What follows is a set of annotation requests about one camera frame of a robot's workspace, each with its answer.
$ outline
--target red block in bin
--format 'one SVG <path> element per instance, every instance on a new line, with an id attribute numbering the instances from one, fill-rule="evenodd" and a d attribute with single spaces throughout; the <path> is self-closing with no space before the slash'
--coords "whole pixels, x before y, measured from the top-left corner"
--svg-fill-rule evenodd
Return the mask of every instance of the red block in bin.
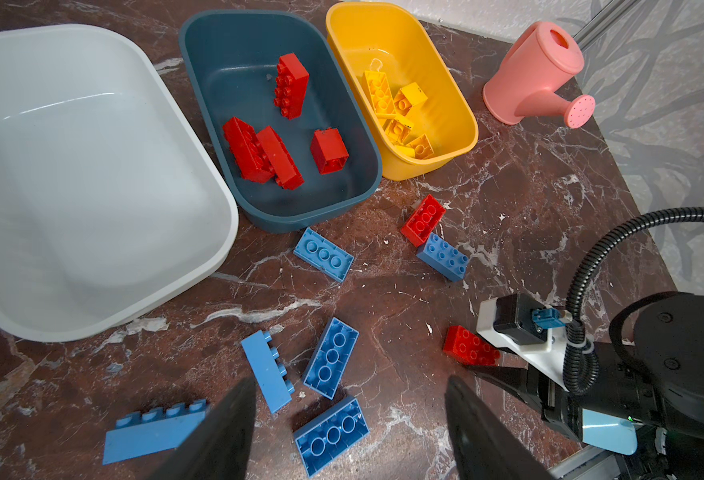
<path id="1" fill-rule="evenodd" d="M 263 184 L 274 177 L 274 169 L 267 160 L 256 139 L 256 130 L 237 117 L 224 124 L 224 138 L 240 168 L 240 175 L 246 180 Z"/>
<path id="2" fill-rule="evenodd" d="M 274 90 L 274 106 L 280 108 L 280 113 L 288 120 L 300 116 L 304 95 L 307 93 L 309 73 L 296 54 L 289 53 L 280 57 L 278 77 L 275 81 L 278 87 Z"/>
<path id="3" fill-rule="evenodd" d="M 459 325 L 448 329 L 443 351 L 464 365 L 496 366 L 501 358 L 494 346 Z"/>
<path id="4" fill-rule="evenodd" d="M 344 168 L 347 158 L 347 148 L 335 128 L 316 130 L 309 147 L 314 162 L 318 165 L 320 175 L 338 172 Z"/>
<path id="5" fill-rule="evenodd" d="M 304 183 L 304 178 L 301 177 L 294 159 L 290 157 L 290 153 L 274 129 L 266 127 L 256 134 L 256 139 L 278 176 L 275 179 L 278 185 L 288 190 L 299 188 Z"/>
<path id="6" fill-rule="evenodd" d="M 400 231 L 413 245 L 421 246 L 430 237 L 445 212 L 446 209 L 435 197 L 427 195 Z"/>

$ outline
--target blue building block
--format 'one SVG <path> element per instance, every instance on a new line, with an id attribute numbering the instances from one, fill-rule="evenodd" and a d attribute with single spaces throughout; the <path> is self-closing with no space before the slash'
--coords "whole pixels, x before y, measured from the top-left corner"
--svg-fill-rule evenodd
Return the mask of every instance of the blue building block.
<path id="1" fill-rule="evenodd" d="M 356 398 L 348 396 L 297 430 L 294 442 L 311 477 L 369 432 L 360 404 Z"/>
<path id="2" fill-rule="evenodd" d="M 301 381 L 319 394 L 334 399 L 341 376 L 360 333 L 334 317 L 323 330 Z"/>
<path id="3" fill-rule="evenodd" d="M 426 239 L 426 243 L 416 251 L 416 256 L 452 282 L 458 282 L 464 278 L 466 265 L 470 262 L 466 255 L 436 234 L 431 234 Z"/>
<path id="4" fill-rule="evenodd" d="M 115 429 L 107 432 L 102 464 L 180 446 L 200 425 L 209 409 L 205 400 L 195 400 L 189 408 L 183 403 L 177 403 L 165 412 L 158 407 L 143 415 L 134 412 L 120 418 Z"/>
<path id="5" fill-rule="evenodd" d="M 294 248 L 294 254 L 337 282 L 344 282 L 354 260 L 354 256 L 333 245 L 309 227 Z"/>
<path id="6" fill-rule="evenodd" d="M 556 308 L 534 310 L 533 314 L 531 314 L 531 318 L 535 324 L 545 330 L 566 326 L 566 324 L 560 320 L 560 312 L 558 312 Z"/>
<path id="7" fill-rule="evenodd" d="M 294 386 L 290 380 L 283 378 L 287 373 L 283 364 L 275 361 L 278 358 L 278 349 L 269 347 L 268 342 L 271 340 L 269 333 L 260 330 L 240 341 L 240 344 L 245 350 L 245 356 L 251 364 L 261 393 L 267 400 L 269 411 L 275 413 L 290 401 Z"/>

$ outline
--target bolt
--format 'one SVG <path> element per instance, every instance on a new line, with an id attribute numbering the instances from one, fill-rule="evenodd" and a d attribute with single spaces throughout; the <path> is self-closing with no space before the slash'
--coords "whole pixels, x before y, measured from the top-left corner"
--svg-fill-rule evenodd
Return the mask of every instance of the bolt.
<path id="1" fill-rule="evenodd" d="M 664 366 L 670 370 L 677 370 L 680 368 L 680 362 L 675 359 L 666 359 L 664 360 Z"/>

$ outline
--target yellow bin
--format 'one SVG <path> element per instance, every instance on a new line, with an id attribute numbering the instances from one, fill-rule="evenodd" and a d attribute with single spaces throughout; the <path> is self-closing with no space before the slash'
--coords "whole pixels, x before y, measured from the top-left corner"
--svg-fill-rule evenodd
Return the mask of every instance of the yellow bin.
<path id="1" fill-rule="evenodd" d="M 412 14 L 389 3 L 342 2 L 328 10 L 325 24 L 328 43 L 381 152 L 386 178 L 405 180 L 422 175 L 472 150 L 477 143 L 475 115 L 429 35 Z M 408 141 L 426 134 L 435 151 L 432 158 L 405 156 L 384 134 L 364 86 L 363 72 L 371 70 L 375 58 L 381 60 L 381 71 L 389 79 L 393 97 L 411 82 L 417 82 L 428 97 L 412 114 L 415 127 Z"/>

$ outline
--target marble tabletop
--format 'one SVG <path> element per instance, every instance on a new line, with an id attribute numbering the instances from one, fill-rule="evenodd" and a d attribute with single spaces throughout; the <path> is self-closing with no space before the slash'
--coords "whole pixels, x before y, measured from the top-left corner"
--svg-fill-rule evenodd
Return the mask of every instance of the marble tabletop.
<path id="1" fill-rule="evenodd" d="M 127 36 L 155 63 L 213 157 L 178 47 L 184 20 L 214 8 L 279 9 L 325 33 L 331 4 L 15 0 L 0 2 L 0 31 L 75 22 Z M 443 405 L 451 374 L 474 385 L 544 466 L 580 448 L 444 356 L 444 335 L 450 325 L 472 328 L 480 302 L 494 296 L 520 291 L 562 302 L 582 255 L 638 209 L 594 120 L 578 130 L 557 118 L 509 127 L 486 110 L 482 85 L 509 44 L 424 27 L 475 112 L 476 148 L 422 177 L 382 180 L 367 201 L 313 227 L 355 255 L 344 283 L 293 255 L 299 232 L 267 234 L 241 215 L 218 272 L 141 320 L 66 343 L 0 331 L 0 478 L 144 478 L 168 452 L 102 466 L 105 432 L 137 409 L 196 398 L 215 404 L 251 374 L 239 342 L 260 329 L 271 332 L 296 392 L 276 415 L 258 394 L 249 478 L 306 478 L 291 433 L 347 395 L 360 401 L 370 435 L 318 478 L 456 478 Z M 561 93 L 579 92 L 571 82 Z M 450 283 L 418 260 L 399 232 L 427 194 L 448 209 L 437 232 L 470 257 L 463 282 Z M 673 288 L 650 236 L 639 235 L 611 253 L 587 295 L 588 330 L 605 339 L 622 305 Z M 300 376 L 333 316 L 360 338 L 331 401 Z M 524 364 L 508 354 L 502 362 Z"/>

